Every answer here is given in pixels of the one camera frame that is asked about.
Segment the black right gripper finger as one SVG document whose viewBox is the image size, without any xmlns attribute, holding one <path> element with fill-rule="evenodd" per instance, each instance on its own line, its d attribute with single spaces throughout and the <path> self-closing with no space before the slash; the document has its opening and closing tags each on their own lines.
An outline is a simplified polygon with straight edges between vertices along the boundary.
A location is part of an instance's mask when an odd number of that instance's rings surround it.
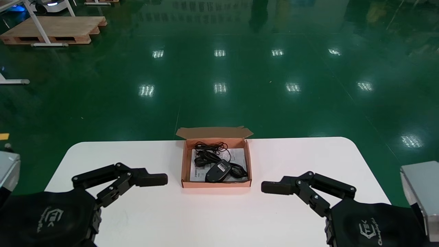
<svg viewBox="0 0 439 247">
<path fill-rule="evenodd" d="M 339 199 L 354 199 L 356 188 L 332 178 L 308 171 L 298 177 L 284 176 L 280 182 L 263 181 L 261 191 L 276 195 L 297 195 L 320 217 L 328 217 L 330 204 L 315 190 Z"/>
</svg>

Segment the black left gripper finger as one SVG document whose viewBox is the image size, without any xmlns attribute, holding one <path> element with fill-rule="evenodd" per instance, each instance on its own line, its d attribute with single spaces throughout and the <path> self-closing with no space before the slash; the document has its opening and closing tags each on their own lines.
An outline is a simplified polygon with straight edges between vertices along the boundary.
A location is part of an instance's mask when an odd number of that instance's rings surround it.
<svg viewBox="0 0 439 247">
<path fill-rule="evenodd" d="M 130 168 L 123 163 L 116 163 L 72 178 L 75 189 L 86 190 L 108 182 L 112 182 L 111 185 L 97 194 L 98 207 L 109 206 L 133 186 L 165 186 L 168 176 L 165 173 L 150 174 L 145 168 Z"/>
</svg>

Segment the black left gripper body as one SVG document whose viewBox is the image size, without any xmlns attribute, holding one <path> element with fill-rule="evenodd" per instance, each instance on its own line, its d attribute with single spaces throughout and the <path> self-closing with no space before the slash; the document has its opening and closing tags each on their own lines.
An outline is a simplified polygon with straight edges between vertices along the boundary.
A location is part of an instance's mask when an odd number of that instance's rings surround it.
<svg viewBox="0 0 439 247">
<path fill-rule="evenodd" d="M 1 206 L 2 247 L 94 247 L 102 210 L 81 189 L 10 196 Z"/>
</svg>

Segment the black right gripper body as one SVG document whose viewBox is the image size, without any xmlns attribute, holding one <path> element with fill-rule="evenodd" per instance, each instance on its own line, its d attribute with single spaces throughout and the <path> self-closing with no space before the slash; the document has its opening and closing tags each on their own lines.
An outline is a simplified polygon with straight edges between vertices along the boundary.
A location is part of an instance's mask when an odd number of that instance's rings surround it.
<svg viewBox="0 0 439 247">
<path fill-rule="evenodd" d="M 342 200 L 326 219 L 331 247 L 423 247 L 427 237 L 414 211 L 386 203 Z"/>
</svg>

